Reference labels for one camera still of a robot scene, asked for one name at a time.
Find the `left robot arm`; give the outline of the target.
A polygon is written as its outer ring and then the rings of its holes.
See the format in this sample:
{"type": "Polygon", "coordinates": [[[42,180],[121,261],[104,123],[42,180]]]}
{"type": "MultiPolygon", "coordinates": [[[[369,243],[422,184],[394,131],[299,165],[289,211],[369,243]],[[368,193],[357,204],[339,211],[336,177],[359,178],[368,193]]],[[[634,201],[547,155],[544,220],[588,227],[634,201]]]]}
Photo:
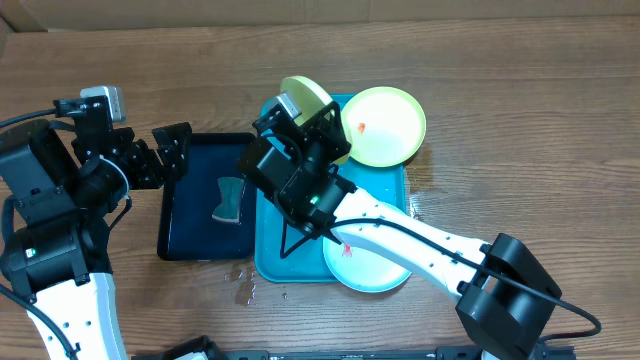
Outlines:
{"type": "Polygon", "coordinates": [[[150,149],[110,95],[57,99],[2,123],[2,294],[23,307],[52,359],[124,359],[107,214],[188,171],[192,128],[153,130],[150,149]]]}

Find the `green plate with stain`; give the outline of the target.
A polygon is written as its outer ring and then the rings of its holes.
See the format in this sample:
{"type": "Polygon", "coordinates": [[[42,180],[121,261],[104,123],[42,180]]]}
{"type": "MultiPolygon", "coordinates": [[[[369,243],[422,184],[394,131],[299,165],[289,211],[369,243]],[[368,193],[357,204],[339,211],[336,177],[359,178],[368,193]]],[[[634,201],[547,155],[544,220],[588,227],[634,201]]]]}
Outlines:
{"type": "MultiPolygon", "coordinates": [[[[299,117],[294,121],[296,125],[303,125],[308,121],[315,113],[320,111],[326,105],[330,104],[334,99],[321,87],[318,83],[311,80],[308,77],[302,75],[289,76],[282,79],[280,83],[280,93],[288,93],[289,97],[296,104],[301,111],[299,117]]],[[[330,121],[332,118],[340,118],[340,123],[343,128],[346,140],[349,144],[352,143],[352,137],[349,130],[344,125],[344,120],[341,117],[341,110],[331,110],[330,115],[325,115],[325,120],[330,121]]],[[[336,165],[343,165],[349,159],[349,152],[336,159],[333,163],[336,165]]]]}

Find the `dark green sponge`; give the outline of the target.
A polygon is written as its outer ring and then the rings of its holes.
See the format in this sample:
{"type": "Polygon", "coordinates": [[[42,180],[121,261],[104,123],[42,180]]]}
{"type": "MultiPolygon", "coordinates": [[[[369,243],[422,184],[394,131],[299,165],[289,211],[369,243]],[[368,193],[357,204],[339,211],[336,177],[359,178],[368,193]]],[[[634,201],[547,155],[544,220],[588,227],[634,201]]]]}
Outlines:
{"type": "Polygon", "coordinates": [[[212,218],[219,222],[239,224],[244,180],[237,177],[221,177],[217,179],[217,184],[220,203],[212,212],[212,218]]]}

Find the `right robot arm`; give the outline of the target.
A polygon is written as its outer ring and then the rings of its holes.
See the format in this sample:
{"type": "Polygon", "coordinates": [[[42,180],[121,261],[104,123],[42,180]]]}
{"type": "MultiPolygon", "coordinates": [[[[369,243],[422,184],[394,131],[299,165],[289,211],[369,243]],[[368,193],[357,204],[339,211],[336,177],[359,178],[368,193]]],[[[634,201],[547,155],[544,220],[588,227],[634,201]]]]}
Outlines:
{"type": "Polygon", "coordinates": [[[528,359],[562,292],[518,239],[487,243],[454,235],[376,199],[338,173],[347,154],[340,107],[332,101],[302,124],[284,93],[254,121],[257,138],[239,170],[306,240],[326,236],[367,250],[447,293],[467,336],[498,359],[528,359]]]}

